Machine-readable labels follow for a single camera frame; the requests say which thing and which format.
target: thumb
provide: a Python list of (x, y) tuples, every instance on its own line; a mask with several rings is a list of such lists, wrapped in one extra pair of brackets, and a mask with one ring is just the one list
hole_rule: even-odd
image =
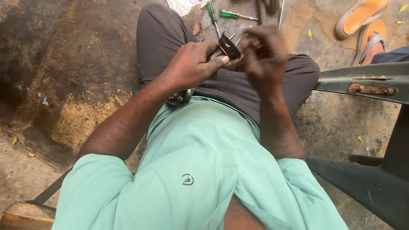
[(217, 70), (223, 68), (226, 66), (226, 64), (229, 62), (229, 57), (228, 56), (218, 56), (213, 58), (207, 63), (202, 63), (202, 70), (205, 73), (206, 76), (212, 75), (214, 72)]

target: man's left arm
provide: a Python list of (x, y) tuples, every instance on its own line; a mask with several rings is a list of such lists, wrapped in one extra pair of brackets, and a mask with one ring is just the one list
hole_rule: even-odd
[(217, 47), (217, 43), (211, 41), (182, 46), (160, 76), (94, 130), (76, 160), (89, 153), (126, 160), (166, 99), (199, 86), (229, 61), (227, 56), (219, 56), (206, 62)]

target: yellow leaf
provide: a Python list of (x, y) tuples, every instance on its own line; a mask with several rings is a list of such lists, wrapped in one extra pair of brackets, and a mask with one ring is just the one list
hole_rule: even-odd
[(408, 7), (409, 5), (403, 5), (401, 8), (400, 8), (400, 10), (399, 10), (399, 13), (398, 13), (398, 15), (402, 12), (402, 11), (404, 11), (405, 9), (406, 9), (406, 7)]
[(311, 30), (308, 30), (308, 37), (310, 37), (310, 39), (312, 40), (312, 33), (311, 33)]

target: rusty metal hinge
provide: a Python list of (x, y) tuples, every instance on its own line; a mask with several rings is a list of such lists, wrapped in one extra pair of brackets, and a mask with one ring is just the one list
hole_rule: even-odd
[(364, 93), (364, 94), (378, 94), (378, 95), (394, 95), (398, 89), (386, 86), (376, 86), (371, 84), (363, 84), (358, 82), (350, 82), (346, 92), (349, 93)]

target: yellow paint stain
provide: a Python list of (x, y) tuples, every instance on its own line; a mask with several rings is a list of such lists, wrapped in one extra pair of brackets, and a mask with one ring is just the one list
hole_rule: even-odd
[(132, 98), (128, 90), (123, 89), (108, 90), (101, 94), (86, 90), (81, 97), (86, 100), (77, 100), (73, 94), (67, 96), (60, 120), (52, 130), (53, 140), (75, 150), (81, 148), (100, 123)]

